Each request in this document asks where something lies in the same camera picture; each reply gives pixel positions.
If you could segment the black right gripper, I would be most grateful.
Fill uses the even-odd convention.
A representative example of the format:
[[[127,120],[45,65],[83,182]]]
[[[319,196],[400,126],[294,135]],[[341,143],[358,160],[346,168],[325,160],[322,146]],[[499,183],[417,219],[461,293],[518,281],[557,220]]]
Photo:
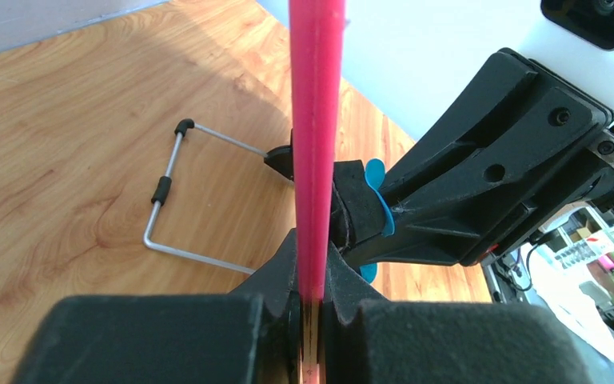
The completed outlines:
[[[520,245],[562,206],[613,200],[603,152],[613,121],[551,70],[498,50],[386,174],[394,233],[357,240],[344,260],[470,266]]]

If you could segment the white cloth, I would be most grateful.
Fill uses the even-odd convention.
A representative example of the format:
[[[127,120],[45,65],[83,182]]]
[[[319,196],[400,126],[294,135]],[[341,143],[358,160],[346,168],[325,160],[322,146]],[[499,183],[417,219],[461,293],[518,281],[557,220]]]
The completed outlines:
[[[614,362],[614,337],[605,325],[594,300],[583,293],[577,282],[550,265],[546,246],[532,251],[528,272],[532,288],[556,318],[587,344]]]

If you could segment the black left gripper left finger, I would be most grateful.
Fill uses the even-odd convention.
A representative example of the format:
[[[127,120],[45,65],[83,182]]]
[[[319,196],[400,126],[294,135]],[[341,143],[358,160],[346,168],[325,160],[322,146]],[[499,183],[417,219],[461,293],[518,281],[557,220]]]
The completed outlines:
[[[57,302],[16,383],[295,383],[296,236],[227,294],[79,295]]]

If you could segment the blue black whiteboard eraser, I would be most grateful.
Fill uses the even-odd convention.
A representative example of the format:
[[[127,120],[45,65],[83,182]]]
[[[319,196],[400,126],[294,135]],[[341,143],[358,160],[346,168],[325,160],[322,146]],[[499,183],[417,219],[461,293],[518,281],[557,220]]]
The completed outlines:
[[[329,240],[341,255],[377,235],[394,234],[389,204],[380,194],[385,175],[379,158],[334,164]]]

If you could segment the pink framed whiteboard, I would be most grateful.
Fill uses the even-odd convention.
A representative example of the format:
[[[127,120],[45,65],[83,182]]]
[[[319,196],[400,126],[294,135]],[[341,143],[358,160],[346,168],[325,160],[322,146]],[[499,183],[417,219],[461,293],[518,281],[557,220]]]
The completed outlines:
[[[320,320],[344,30],[345,2],[289,2],[302,383],[325,382]]]

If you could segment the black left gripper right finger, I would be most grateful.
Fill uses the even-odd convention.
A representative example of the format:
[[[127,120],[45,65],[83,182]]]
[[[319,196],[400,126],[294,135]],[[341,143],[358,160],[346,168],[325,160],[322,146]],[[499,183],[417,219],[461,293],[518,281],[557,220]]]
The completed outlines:
[[[529,304],[390,301],[328,249],[325,383],[609,383],[612,366]]]

